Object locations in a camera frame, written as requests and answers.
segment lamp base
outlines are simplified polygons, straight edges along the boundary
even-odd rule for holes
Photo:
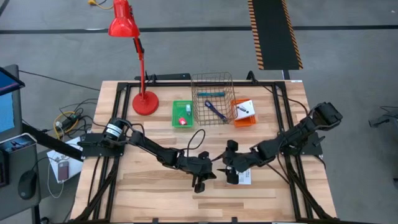
[[[145,91],[144,99],[141,97],[142,93],[138,93],[132,100],[132,108],[139,115],[150,115],[157,110],[159,106],[159,99],[156,94],[151,91]]]

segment monitor screen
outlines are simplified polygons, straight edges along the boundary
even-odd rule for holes
[[[0,133],[15,126],[12,93],[0,96]]]
[[[0,68],[0,96],[18,90],[24,86],[25,84],[18,78],[5,71],[5,69]]]

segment yellow wire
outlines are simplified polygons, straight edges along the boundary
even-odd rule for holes
[[[53,126],[55,135],[57,136],[58,140],[60,140],[60,134],[58,133],[57,129],[55,128],[55,123],[58,121],[58,119],[60,119],[61,116],[65,115],[65,114],[75,114],[75,112],[74,111],[63,112],[63,114],[60,114],[57,116],[57,118],[55,118],[52,126]],[[79,123],[79,120],[76,120],[75,124],[73,124],[72,127],[70,127],[68,130],[64,131],[64,133],[66,134],[66,133],[70,132],[78,123]]]
[[[103,7],[102,5],[98,4],[95,0],[92,1],[92,3],[94,3],[94,5],[96,5],[96,6],[100,7],[100,8],[102,8],[102,9],[105,9],[105,10],[113,9],[113,5],[112,5],[111,7]]]

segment concrete floor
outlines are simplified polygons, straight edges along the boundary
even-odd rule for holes
[[[248,26],[246,1],[131,1],[139,27]],[[395,0],[287,0],[294,26],[398,24]],[[4,29],[107,28],[113,11],[81,0],[11,1],[0,17]],[[343,114],[342,124],[325,133],[324,160],[339,218],[397,223],[398,177],[396,132],[389,125],[370,129],[368,119],[382,105],[398,106],[398,30],[296,31],[304,70],[291,71],[304,81],[308,102],[330,101]],[[281,79],[280,71],[259,71],[252,34],[239,32],[145,33],[149,73],[229,71],[242,79]],[[0,35],[0,66],[99,88],[103,80],[131,80],[139,66],[130,39],[107,34]],[[95,98],[97,91],[20,74],[22,115],[31,125],[49,128],[58,107]],[[87,106],[85,113],[93,115]],[[70,209],[76,185],[59,199],[40,203],[43,216],[61,222]],[[28,223],[30,212],[3,223]]]

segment red desk lamp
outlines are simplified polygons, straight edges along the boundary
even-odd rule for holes
[[[150,115],[159,106],[159,99],[151,91],[145,91],[144,49],[139,39],[139,29],[132,15],[132,7],[127,0],[114,0],[114,20],[108,34],[113,37],[132,37],[141,63],[141,92],[132,100],[132,107],[139,115]]]

